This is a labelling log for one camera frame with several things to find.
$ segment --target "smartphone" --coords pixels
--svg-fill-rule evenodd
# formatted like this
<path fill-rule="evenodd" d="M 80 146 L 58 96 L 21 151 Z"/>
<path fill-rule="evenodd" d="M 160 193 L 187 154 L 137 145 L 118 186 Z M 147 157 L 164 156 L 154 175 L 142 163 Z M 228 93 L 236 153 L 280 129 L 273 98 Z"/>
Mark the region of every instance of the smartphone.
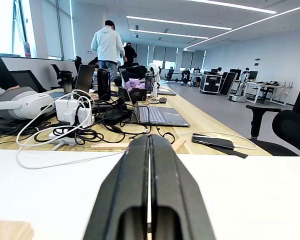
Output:
<path fill-rule="evenodd" d="M 220 148 L 230 149 L 230 150 L 235 149 L 233 142 L 230 140 L 217 138 L 214 136 L 201 135 L 197 133 L 192 134 L 192 142 L 196 144 L 207 145 L 207 146 L 209 145 L 217 146 Z"/>

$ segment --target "laptop keyboard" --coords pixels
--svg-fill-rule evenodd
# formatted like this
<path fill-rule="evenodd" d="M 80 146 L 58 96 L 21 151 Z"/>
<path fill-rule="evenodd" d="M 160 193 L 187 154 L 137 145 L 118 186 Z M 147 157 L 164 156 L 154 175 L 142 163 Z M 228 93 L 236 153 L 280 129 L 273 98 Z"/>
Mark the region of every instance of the laptop keyboard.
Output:
<path fill-rule="evenodd" d="M 160 110 L 158 107 L 156 106 L 149 106 L 149 111 L 150 111 L 150 116 L 149 116 L 149 111 L 146 107 L 142 107 L 142 111 L 143 111 L 143 117 L 144 117 L 144 121 L 148 122 L 149 118 L 150 118 L 150 122 L 154 122 L 154 123 L 165 123 L 166 120 L 164 118 L 164 116 L 162 116 Z"/>

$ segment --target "white desk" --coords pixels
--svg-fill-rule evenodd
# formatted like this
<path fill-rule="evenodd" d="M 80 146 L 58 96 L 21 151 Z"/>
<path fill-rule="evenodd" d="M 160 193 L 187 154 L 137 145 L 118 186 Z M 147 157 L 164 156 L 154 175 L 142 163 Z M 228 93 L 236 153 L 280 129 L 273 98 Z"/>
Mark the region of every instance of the white desk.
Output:
<path fill-rule="evenodd" d="M 274 88 L 272 96 L 270 98 L 270 102 L 271 103 L 275 103 L 275 104 L 279 104 L 279 105 L 282 105 L 282 106 L 285 106 L 287 104 L 287 96 L 289 95 L 291 89 L 293 88 L 292 86 L 275 86 L 275 85 L 265 85 L 263 83 L 247 82 L 246 86 L 245 86 L 245 89 L 244 89 L 243 96 L 246 96 L 247 89 L 248 89 L 249 85 L 257 88 L 257 90 L 256 90 L 256 95 L 255 95 L 254 100 L 252 101 L 252 100 L 247 99 L 246 100 L 247 102 L 256 104 L 257 100 L 258 100 L 259 93 L 260 93 L 260 91 L 261 91 L 262 88 Z M 279 97 L 279 96 L 283 96 L 282 101 L 281 101 L 281 99 L 279 99 L 279 101 L 277 101 L 276 99 L 274 99 L 274 98 Z"/>
<path fill-rule="evenodd" d="M 120 156 L 26 170 L 15 153 L 0 150 L 0 220 L 30 222 L 34 240 L 82 239 L 100 185 Z M 108 153 L 36 152 L 23 163 L 100 154 Z M 199 185 L 217 240 L 300 240 L 300 157 L 178 156 Z"/>

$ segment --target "gray floor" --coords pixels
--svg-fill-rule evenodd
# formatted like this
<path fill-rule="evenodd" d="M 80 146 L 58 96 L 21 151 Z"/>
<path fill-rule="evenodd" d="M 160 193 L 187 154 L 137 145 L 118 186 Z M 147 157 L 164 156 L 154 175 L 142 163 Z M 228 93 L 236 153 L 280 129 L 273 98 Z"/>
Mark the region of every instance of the gray floor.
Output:
<path fill-rule="evenodd" d="M 180 84 L 176 82 L 165 83 L 163 85 L 169 86 L 177 94 L 195 105 L 197 108 L 201 109 L 242 136 L 246 138 L 250 137 L 253 114 L 250 109 L 246 108 L 246 105 L 253 105 L 253 103 L 232 102 L 229 101 L 226 96 L 203 94 L 197 87 L 180 86 Z M 292 106 L 290 105 L 281 106 L 269 102 L 266 103 L 266 105 L 272 105 L 281 108 L 282 110 L 292 109 Z M 275 112 L 266 112 L 264 114 L 258 139 L 282 145 L 300 155 L 300 151 L 298 149 L 277 137 L 272 130 L 272 122 L 276 114 L 277 113 Z"/>

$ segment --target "laptop screen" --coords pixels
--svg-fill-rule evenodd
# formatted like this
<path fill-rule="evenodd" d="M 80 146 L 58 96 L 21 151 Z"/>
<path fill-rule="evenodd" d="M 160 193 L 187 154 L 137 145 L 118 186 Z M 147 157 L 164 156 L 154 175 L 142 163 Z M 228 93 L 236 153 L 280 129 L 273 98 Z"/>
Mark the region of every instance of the laptop screen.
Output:
<path fill-rule="evenodd" d="M 128 76 L 128 73 L 125 69 L 120 69 L 120 74 L 121 74 L 121 77 L 123 78 L 124 80 L 124 84 L 125 84 L 125 89 L 127 91 L 127 94 L 129 96 L 129 99 L 132 103 L 133 106 L 137 106 L 138 105 L 138 101 L 134 95 L 134 92 L 133 92 L 133 88 L 131 86 L 131 82 L 129 80 L 129 76 Z"/>
<path fill-rule="evenodd" d="M 91 87 L 93 76 L 95 72 L 94 65 L 80 65 L 79 73 L 76 78 L 75 89 L 79 89 L 89 93 Z"/>

